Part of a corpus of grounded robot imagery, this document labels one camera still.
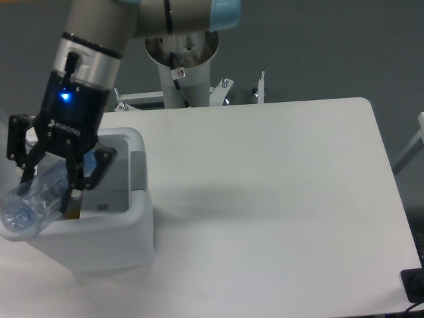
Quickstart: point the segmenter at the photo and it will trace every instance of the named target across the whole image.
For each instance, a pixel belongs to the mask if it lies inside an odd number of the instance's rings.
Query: clear plastic bottle
[[[37,174],[31,182],[20,184],[6,196],[1,222],[12,232],[34,237],[60,215],[62,198],[68,188],[65,162],[60,160]]]

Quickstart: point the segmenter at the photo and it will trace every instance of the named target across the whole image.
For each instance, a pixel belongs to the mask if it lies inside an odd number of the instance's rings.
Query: cable
[[[402,314],[402,317],[401,318],[407,318],[408,317],[408,315],[409,315],[409,312],[411,311],[411,309],[414,309],[415,307],[417,307],[417,306],[420,306],[421,304],[423,304],[424,303],[424,300],[423,301],[420,301],[419,303],[414,303],[411,307],[408,307],[408,309],[406,309],[404,312],[403,312],[403,314]]]
[[[176,69],[176,67],[174,65],[174,58],[175,58],[175,54],[171,52],[170,53],[170,68],[171,68],[171,70]],[[174,79],[174,85],[175,85],[175,88],[179,91],[181,98],[183,99],[184,105],[187,108],[191,108],[191,105],[188,102],[186,95],[184,94],[183,90],[181,89],[181,86],[180,86],[180,83],[178,82],[178,79]]]

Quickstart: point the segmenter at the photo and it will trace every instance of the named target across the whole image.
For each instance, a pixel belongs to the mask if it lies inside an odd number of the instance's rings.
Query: white table
[[[72,274],[0,240],[4,317],[345,317],[403,311],[420,267],[365,99],[108,113],[148,157],[151,266]]]

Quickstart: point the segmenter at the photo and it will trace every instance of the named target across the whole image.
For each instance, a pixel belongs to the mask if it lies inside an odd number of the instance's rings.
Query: logo
[[[176,68],[174,70],[171,70],[171,76],[173,80],[178,80],[186,76],[186,71],[184,70],[184,68]]]
[[[63,131],[66,131],[67,133],[72,133],[76,136],[80,136],[81,135],[81,131],[79,131],[78,129],[66,126],[64,124],[58,123],[57,121],[55,121],[54,119],[52,119],[50,121],[50,124],[48,124],[49,127],[56,127],[59,129],[62,129]]]

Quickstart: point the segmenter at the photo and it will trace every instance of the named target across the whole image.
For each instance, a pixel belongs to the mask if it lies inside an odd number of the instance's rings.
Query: black cable
[[[174,55],[174,53],[171,52],[170,53],[170,68],[171,68],[171,70],[176,69],[176,67],[174,65],[174,58],[175,58],[175,55]],[[184,105],[187,108],[191,108],[191,105],[188,102],[186,95],[184,94],[183,90],[181,89],[181,86],[180,86],[180,83],[178,82],[178,79],[174,79],[174,85],[175,85],[175,88],[179,91],[181,98],[183,99]]]
[[[171,3],[170,0],[164,0],[164,6],[165,6],[165,18],[166,18],[166,30],[168,31],[168,34],[174,33],[174,26],[172,25],[172,10],[171,10]]]
[[[420,305],[421,305],[421,304],[423,304],[423,303],[424,303],[424,300],[423,300],[423,301],[420,301],[419,303],[414,303],[411,307],[408,307],[408,309],[406,309],[406,310],[403,312],[403,314],[402,314],[402,317],[401,317],[401,318],[407,318],[407,317],[408,317],[409,312],[411,311],[411,309],[414,309],[415,307],[420,306]]]

